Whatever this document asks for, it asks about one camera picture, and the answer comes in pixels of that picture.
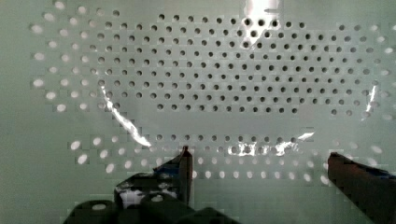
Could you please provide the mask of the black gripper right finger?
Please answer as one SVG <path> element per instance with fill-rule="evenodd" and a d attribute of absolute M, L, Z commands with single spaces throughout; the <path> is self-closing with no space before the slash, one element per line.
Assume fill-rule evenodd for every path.
<path fill-rule="evenodd" d="M 332 152 L 328 177 L 374 224 L 395 224 L 395 175 Z"/>

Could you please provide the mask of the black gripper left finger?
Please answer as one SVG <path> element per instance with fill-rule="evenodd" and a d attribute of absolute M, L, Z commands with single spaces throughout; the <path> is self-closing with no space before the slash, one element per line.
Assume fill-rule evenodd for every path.
<path fill-rule="evenodd" d="M 151 173 L 138 173 L 120 182 L 114 189 L 117 206 L 127 208 L 138 205 L 153 193 L 163 193 L 190 203 L 192 184 L 192 155 L 184 146 L 172 160 L 152 169 Z"/>

